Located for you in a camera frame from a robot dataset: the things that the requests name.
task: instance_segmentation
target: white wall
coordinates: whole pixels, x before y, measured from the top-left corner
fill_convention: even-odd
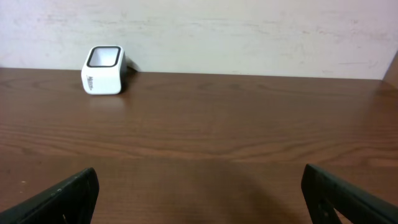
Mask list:
[[[118,44],[142,71],[381,79],[397,0],[0,0],[0,67],[81,69]]]

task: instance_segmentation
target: black rim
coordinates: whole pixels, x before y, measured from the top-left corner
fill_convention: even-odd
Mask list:
[[[92,58],[92,56],[94,54],[95,49],[99,49],[99,48],[117,48],[118,49],[118,54],[116,56],[116,61],[114,62],[113,65],[103,65],[103,66],[91,66],[90,65],[90,61],[91,61],[91,58]],[[93,50],[91,50],[90,57],[87,60],[87,67],[90,67],[90,68],[109,68],[109,67],[113,67],[113,66],[117,65],[118,61],[119,61],[120,50],[121,49],[118,46],[98,46],[98,47],[93,48]]]

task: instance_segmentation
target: white box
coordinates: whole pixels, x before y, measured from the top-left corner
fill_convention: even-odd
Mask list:
[[[122,90],[127,65],[120,46],[93,47],[81,70],[83,88],[92,95],[118,94]]]

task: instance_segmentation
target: wooden tabletop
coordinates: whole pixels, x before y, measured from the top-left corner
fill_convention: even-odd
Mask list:
[[[0,69],[0,210],[94,167],[93,223],[310,223],[318,164],[398,205],[398,91],[379,80]]]

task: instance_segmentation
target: wood grain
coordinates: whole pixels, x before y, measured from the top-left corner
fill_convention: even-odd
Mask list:
[[[377,80],[0,69],[0,211],[85,168],[93,223],[310,223],[316,163],[398,205],[398,91]]]
[[[92,223],[311,223],[300,189],[304,165],[9,156],[0,158],[0,211],[92,166]],[[398,205],[396,167],[325,167]]]
[[[79,71],[0,70],[13,154],[398,166],[398,91],[377,80],[137,73],[87,95]]]

